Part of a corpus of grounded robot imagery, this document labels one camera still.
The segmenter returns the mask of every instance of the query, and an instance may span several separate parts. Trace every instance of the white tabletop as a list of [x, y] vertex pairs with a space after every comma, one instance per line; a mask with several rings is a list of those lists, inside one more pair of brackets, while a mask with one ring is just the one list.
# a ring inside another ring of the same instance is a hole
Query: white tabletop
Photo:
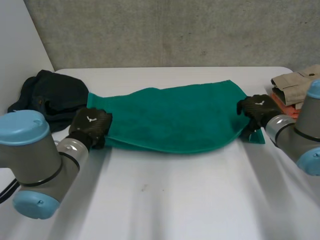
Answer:
[[[102, 97], [228, 79], [247, 95], [263, 94], [272, 77], [290, 72], [283, 67], [57, 71], [83, 80]], [[0, 240], [319, 239], [320, 178], [306, 176], [265, 138], [265, 145], [237, 139], [194, 155], [92, 151], [51, 219], [28, 219], [5, 202]]]

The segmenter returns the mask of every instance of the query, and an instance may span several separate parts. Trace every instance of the orange cloth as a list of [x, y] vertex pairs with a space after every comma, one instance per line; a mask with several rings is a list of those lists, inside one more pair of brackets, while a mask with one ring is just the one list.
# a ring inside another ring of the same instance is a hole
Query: orange cloth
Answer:
[[278, 106], [282, 109], [282, 111], [292, 117], [293, 119], [297, 119], [300, 113], [300, 109], [297, 110], [293, 105], [285, 106], [283, 102], [275, 95], [274, 93], [271, 93], [271, 98], [278, 104]]

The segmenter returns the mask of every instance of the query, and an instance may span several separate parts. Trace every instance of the beige cloth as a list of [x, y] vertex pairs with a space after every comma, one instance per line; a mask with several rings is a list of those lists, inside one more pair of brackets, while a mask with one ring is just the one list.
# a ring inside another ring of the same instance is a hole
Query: beige cloth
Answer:
[[313, 80], [320, 79], [320, 64], [310, 66], [298, 72], [292, 72], [274, 77], [274, 86], [284, 93], [284, 97], [277, 90], [274, 93], [283, 101], [283, 104], [290, 106], [297, 104], [300, 109], [305, 100], [307, 91]]

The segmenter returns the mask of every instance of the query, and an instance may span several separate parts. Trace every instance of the gray wall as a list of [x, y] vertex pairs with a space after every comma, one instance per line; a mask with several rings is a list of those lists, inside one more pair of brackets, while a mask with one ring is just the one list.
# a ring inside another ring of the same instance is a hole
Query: gray wall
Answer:
[[320, 63], [319, 0], [24, 0], [56, 70]]

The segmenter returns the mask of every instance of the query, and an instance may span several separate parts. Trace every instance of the green towel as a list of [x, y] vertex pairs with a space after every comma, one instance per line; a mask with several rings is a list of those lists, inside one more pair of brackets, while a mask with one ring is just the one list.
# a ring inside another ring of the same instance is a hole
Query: green towel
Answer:
[[[227, 80], [124, 96], [89, 93], [87, 107], [112, 113], [106, 146], [191, 154], [219, 149], [240, 135], [249, 118], [237, 115], [237, 102], [245, 97]], [[264, 144], [262, 132], [253, 133], [249, 142]]]

